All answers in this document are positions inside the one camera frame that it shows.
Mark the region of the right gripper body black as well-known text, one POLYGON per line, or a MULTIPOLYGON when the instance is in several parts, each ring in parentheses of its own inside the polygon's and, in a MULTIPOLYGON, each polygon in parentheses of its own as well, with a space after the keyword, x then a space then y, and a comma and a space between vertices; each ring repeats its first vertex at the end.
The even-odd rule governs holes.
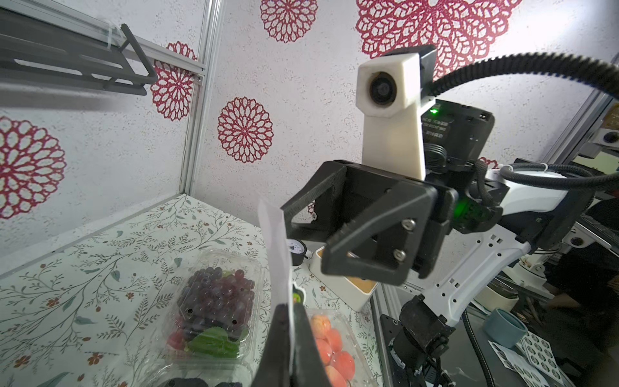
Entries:
POLYGON ((459 195, 456 190, 444 185, 391 174, 378 169, 358 164, 347 167, 347 176, 343 188, 341 215, 343 224, 351 220, 366 207, 377 200, 378 190, 389 188, 397 182, 415 182, 430 185, 438 192, 438 198, 423 229, 421 244, 410 272, 416 272, 420 278, 427 278, 434 271, 443 241, 451 232, 451 221, 459 195))

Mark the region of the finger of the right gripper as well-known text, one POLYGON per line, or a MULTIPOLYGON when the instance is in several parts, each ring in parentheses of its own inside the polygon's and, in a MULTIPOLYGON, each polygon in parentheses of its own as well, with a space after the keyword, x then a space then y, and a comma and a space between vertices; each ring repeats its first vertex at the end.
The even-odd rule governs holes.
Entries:
POLYGON ((289 239, 326 242, 341 226, 341 206, 347 167, 338 161, 324 162, 301 190, 282 207, 289 239), (314 203, 317 219, 303 225, 294 217, 314 203))
POLYGON ((322 272, 400 285, 409 275, 438 198, 422 183, 397 182, 327 240, 322 272))

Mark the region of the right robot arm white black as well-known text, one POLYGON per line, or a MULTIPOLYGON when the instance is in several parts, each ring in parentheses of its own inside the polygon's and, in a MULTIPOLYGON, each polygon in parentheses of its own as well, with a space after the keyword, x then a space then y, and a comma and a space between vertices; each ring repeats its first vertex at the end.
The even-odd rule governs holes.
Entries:
POLYGON ((421 118, 424 180, 350 161, 323 163, 287 203, 289 237, 322 242, 322 272, 400 285, 430 275, 450 232, 475 243, 446 278, 401 309, 389 342, 393 364, 419 381, 438 368, 467 305, 504 267, 559 243, 617 174, 565 164, 489 169, 480 150, 493 129, 487 111, 439 100, 421 118))

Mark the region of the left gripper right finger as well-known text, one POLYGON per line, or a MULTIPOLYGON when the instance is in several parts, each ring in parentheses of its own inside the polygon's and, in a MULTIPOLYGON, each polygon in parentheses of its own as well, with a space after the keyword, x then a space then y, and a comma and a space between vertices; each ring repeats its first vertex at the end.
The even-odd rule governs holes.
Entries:
POLYGON ((330 382, 311 330, 306 308, 293 304, 292 371, 290 385, 296 387, 329 387, 330 382))

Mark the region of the white sticker label sheet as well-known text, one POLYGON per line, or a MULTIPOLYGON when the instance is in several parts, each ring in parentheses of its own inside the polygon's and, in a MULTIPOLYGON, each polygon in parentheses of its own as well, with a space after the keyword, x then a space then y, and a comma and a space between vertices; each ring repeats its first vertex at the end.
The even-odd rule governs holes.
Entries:
POLYGON ((257 211, 269 263, 271 310, 272 314, 275 314, 278 306, 284 307, 285 322, 289 327, 288 333, 284 335, 284 338, 288 340, 286 365, 288 371, 292 372, 295 339, 292 258, 286 238, 284 212, 262 196, 259 198, 257 211))

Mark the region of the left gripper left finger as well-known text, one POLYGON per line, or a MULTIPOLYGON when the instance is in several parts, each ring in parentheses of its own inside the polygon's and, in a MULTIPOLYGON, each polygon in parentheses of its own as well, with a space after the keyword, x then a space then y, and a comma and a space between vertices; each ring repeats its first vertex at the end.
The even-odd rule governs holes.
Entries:
POLYGON ((280 304, 271 327, 251 387, 290 386, 291 323, 289 305, 280 304))

